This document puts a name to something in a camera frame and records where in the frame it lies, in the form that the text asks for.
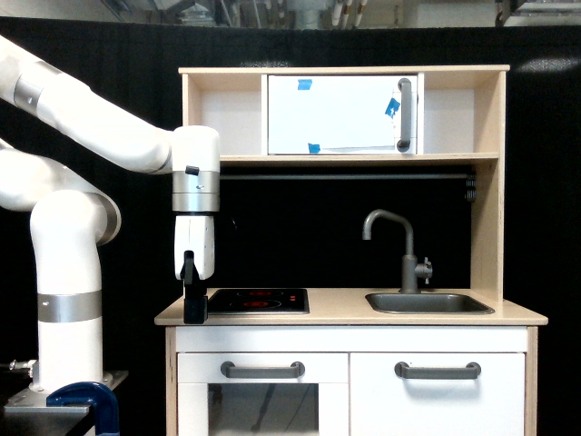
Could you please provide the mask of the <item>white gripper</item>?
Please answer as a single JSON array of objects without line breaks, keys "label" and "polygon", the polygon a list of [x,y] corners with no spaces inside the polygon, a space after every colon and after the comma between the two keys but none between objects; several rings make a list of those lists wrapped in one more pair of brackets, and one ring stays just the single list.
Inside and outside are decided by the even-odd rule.
[{"label": "white gripper", "polygon": [[206,215],[178,215],[174,225],[174,272],[184,289],[183,321],[204,324],[207,287],[214,273],[214,220]]}]

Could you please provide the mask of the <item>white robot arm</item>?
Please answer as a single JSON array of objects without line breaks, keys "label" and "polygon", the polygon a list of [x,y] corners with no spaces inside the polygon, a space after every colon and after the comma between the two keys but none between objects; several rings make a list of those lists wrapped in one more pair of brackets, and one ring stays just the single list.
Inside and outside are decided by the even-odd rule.
[{"label": "white robot arm", "polygon": [[[203,282],[214,272],[220,136],[208,126],[155,127],[13,42],[1,42],[1,97],[75,142],[137,173],[172,176],[174,270],[206,318]],[[115,202],[65,165],[1,146],[1,205],[30,215],[37,289],[34,388],[54,392],[103,379],[98,249],[121,227]]]}]

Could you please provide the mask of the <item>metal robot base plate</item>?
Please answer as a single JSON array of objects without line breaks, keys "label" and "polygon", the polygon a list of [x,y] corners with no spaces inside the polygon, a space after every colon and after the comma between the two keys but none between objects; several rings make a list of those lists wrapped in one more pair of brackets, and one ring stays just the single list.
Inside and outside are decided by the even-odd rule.
[{"label": "metal robot base plate", "polygon": [[[110,371],[103,374],[100,383],[114,391],[129,375],[128,371]],[[86,414],[89,407],[85,405],[47,406],[46,399],[50,392],[34,383],[10,397],[4,406],[5,413],[72,413]]]}]

